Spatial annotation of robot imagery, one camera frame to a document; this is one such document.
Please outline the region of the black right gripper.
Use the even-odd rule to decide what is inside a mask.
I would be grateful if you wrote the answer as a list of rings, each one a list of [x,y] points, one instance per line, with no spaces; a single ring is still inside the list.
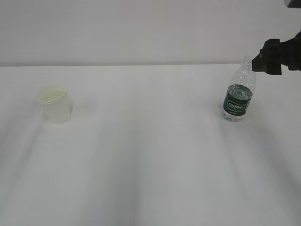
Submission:
[[[280,63],[277,63],[278,47]],[[287,66],[290,71],[301,70],[301,32],[298,32],[294,38],[281,43],[280,39],[265,41],[259,54],[252,60],[252,71],[281,75],[281,65]]]

